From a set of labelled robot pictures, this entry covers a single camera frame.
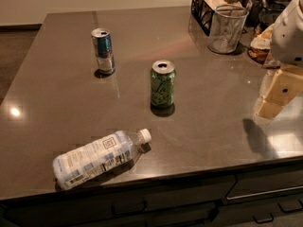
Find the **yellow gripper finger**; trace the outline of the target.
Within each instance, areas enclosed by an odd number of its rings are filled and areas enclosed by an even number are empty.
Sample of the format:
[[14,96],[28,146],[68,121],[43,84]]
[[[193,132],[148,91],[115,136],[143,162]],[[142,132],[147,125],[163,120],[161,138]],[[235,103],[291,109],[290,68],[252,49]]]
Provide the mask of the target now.
[[285,65],[268,70],[259,89],[255,114],[273,119],[303,91],[303,68]]

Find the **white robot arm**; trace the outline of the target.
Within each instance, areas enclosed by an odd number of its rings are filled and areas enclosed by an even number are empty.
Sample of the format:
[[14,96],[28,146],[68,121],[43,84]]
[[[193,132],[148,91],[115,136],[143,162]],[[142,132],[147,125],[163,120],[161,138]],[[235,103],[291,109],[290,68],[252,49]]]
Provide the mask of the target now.
[[275,118],[303,91],[303,0],[292,0],[274,22],[271,54],[281,63],[263,78],[255,114]]

